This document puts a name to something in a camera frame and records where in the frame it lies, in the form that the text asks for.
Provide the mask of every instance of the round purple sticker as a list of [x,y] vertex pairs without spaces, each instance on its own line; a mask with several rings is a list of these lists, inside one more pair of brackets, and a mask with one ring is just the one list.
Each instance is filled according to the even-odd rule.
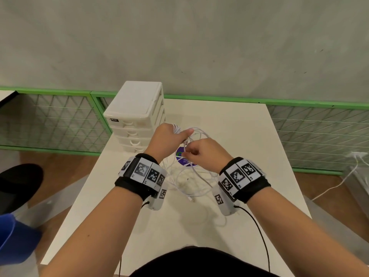
[[177,159],[177,161],[178,161],[180,164],[182,164],[183,166],[191,167],[190,162],[189,162],[186,158],[182,157],[182,153],[183,153],[184,151],[185,151],[185,148],[184,148],[184,147],[179,147],[179,148],[177,149],[177,151],[176,151],[176,159]]

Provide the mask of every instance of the person's left hand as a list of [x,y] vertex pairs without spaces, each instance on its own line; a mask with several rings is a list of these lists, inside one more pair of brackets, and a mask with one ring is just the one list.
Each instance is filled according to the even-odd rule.
[[178,134],[175,134],[173,131],[174,127],[172,124],[163,123],[159,125],[145,153],[155,158],[158,163],[161,163],[164,158],[174,153],[179,145],[191,136],[194,130],[189,128]]

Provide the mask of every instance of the blue bin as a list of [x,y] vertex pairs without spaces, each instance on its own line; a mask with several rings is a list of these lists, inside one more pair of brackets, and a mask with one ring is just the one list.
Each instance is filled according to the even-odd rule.
[[40,242],[42,233],[18,222],[12,214],[0,216],[0,265],[22,263]]

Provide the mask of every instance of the hand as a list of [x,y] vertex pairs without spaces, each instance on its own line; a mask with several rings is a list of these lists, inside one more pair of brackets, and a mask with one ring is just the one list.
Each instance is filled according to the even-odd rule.
[[211,138],[192,141],[187,145],[182,156],[192,163],[218,174],[233,159],[221,145]]
[[172,124],[163,123],[159,125],[151,138],[149,146],[145,150],[145,153],[155,158],[158,163],[161,163],[164,158],[174,153],[179,145],[193,133],[192,128],[178,134],[175,134],[173,130]]

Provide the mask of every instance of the person's left arm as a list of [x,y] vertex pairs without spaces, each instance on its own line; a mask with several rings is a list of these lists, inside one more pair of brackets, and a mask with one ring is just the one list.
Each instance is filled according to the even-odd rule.
[[[173,133],[173,125],[160,125],[145,153],[160,163],[193,133]],[[58,251],[41,277],[112,276],[140,212],[141,196],[114,187]]]

